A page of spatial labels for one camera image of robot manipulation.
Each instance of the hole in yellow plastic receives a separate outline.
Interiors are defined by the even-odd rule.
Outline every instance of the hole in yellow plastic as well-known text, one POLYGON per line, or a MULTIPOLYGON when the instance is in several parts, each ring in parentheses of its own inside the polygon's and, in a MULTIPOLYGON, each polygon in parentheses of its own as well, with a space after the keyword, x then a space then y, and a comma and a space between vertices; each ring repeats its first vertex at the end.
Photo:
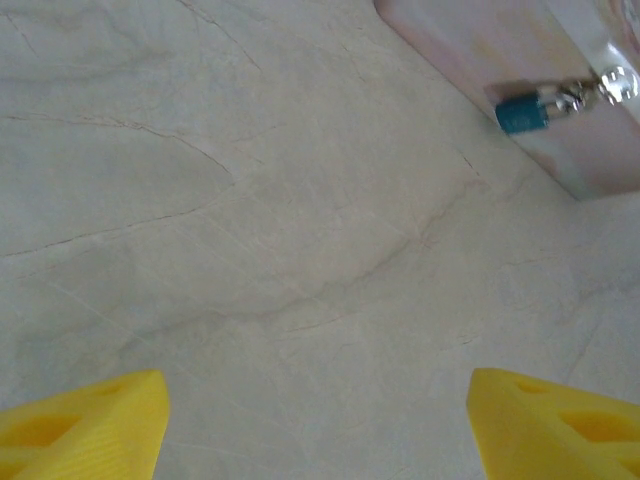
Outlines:
POLYGON ((24 467, 24 463, 0 463, 0 480, 11 480, 24 470, 24 467))
POLYGON ((0 433, 0 447, 47 447, 79 420, 77 416, 59 415, 29 419, 0 433))
POLYGON ((94 390, 91 393, 98 396, 113 395, 114 393, 118 393, 120 390, 122 390, 122 385, 109 385, 108 387, 94 390))
POLYGON ((640 441, 640 428, 621 415, 606 412, 563 412, 560 418, 590 442, 640 441))
POLYGON ((640 478, 640 458, 632 461, 621 460, 620 463, 624 468, 640 478))
POLYGON ((533 383, 523 382, 522 380, 518 380, 516 382, 516 387, 525 393, 547 393, 549 391, 544 387, 540 387, 533 383))

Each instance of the padlock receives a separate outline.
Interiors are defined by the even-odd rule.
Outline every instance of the padlock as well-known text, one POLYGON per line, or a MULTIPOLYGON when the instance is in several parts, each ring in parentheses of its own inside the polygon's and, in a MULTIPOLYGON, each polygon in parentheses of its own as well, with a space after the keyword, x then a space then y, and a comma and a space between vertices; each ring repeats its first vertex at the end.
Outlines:
POLYGON ((588 111, 598 99, 617 105, 637 95, 635 72, 616 66, 594 79, 558 84, 547 92, 537 90, 508 99, 496 107, 495 113, 502 130, 515 135, 543 130, 553 120, 588 111))

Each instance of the yellow plastic part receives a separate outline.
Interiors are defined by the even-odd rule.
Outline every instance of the yellow plastic part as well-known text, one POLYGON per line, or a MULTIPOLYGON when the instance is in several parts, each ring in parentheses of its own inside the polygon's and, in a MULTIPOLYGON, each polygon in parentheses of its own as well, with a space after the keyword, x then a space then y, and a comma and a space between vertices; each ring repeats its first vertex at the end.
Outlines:
POLYGON ((1 412, 0 480, 149 480, 168 420, 155 370, 1 412))
POLYGON ((638 480, 640 407, 477 369, 467 408, 489 480, 638 480))

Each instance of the teal padlock body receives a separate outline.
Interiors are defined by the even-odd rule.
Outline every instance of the teal padlock body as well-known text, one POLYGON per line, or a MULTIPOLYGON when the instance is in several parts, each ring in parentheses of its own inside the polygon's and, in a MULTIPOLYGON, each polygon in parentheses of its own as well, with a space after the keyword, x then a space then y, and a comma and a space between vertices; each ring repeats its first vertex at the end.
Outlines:
POLYGON ((538 93, 502 102, 496 107, 496 118, 508 135, 542 130, 549 126, 549 114, 538 93))

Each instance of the marble floor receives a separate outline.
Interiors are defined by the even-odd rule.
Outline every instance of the marble floor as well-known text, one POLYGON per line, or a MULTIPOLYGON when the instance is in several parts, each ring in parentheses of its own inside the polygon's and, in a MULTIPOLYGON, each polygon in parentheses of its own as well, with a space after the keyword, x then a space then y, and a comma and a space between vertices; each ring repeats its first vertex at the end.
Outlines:
POLYGON ((640 401, 640 197, 370 0, 5 0, 0 65, 1 408, 159 368, 157 479, 472 480, 475 367, 640 401))

